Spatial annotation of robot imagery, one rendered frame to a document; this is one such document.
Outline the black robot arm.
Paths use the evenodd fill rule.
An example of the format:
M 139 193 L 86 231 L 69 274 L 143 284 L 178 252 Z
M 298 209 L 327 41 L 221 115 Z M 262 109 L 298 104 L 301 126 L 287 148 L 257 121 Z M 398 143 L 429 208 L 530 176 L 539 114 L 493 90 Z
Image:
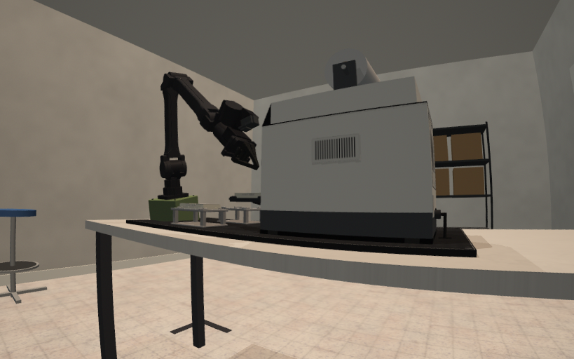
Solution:
M 158 199 L 188 197 L 189 193 L 182 193 L 180 186 L 181 177 L 186 176 L 187 166 L 185 155 L 180 155 L 178 145 L 178 94 L 194 111 L 201 126 L 207 132 L 213 132 L 220 142 L 221 136 L 228 142 L 232 135 L 252 141 L 244 132 L 259 126 L 259 119 L 254 112 L 243 108 L 235 101 L 223 100 L 218 110 L 200 94 L 193 86 L 193 80 L 186 74 L 174 72 L 164 74 L 160 90 L 163 91 L 165 107 L 165 152 L 164 156 L 160 156 L 160 176 L 166 180 L 163 195 L 158 195 Z

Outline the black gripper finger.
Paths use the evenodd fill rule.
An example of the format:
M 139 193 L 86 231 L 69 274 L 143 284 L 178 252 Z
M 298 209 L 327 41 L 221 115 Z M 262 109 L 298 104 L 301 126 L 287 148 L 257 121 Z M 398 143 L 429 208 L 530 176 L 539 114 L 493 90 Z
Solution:
M 242 161 L 242 159 L 244 158 L 245 154 L 248 153 L 248 155 L 250 156 L 250 158 L 252 159 L 253 165 L 246 163 L 244 161 Z M 237 151 L 236 155 L 233 157 L 232 160 L 234 163 L 246 166 L 248 168 L 252 168 L 254 170 L 256 170 L 259 165 L 257 163 L 257 160 L 253 154 L 253 151 L 250 147 L 249 143 L 243 142 L 242 146 L 239 148 L 239 150 Z
M 256 160 L 257 160 L 257 154 L 256 154 L 255 146 L 254 146 L 253 144 L 250 144 L 250 147 L 251 147 L 251 149 L 252 149 L 252 151 L 253 151 L 253 154 L 254 154 L 254 156 L 255 156 L 255 158 L 256 158 Z M 244 156 L 244 158 L 242 159 L 242 161 L 244 161 L 244 162 L 247 163 L 247 158 L 248 158 L 248 156 L 249 156 L 249 155 L 246 153 L 245 156 Z M 257 160 L 257 162 L 258 162 L 258 160 Z

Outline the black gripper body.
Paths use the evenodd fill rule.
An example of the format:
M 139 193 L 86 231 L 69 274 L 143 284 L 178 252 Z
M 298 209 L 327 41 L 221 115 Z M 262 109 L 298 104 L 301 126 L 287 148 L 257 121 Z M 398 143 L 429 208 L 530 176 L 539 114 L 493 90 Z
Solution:
M 241 137 L 236 137 L 236 136 L 231 136 L 230 139 L 228 140 L 228 142 L 221 136 L 221 143 L 224 146 L 224 149 L 221 152 L 221 155 L 224 156 L 228 156 L 228 157 L 232 157 L 231 160 L 233 160 L 233 157 L 236 155 L 237 151 L 239 150 L 239 148 L 242 146 L 243 142 L 249 143 L 249 144 L 253 144 L 256 147 L 256 143 L 250 140 L 246 140 L 243 139 Z M 234 147 L 236 146 L 236 147 Z

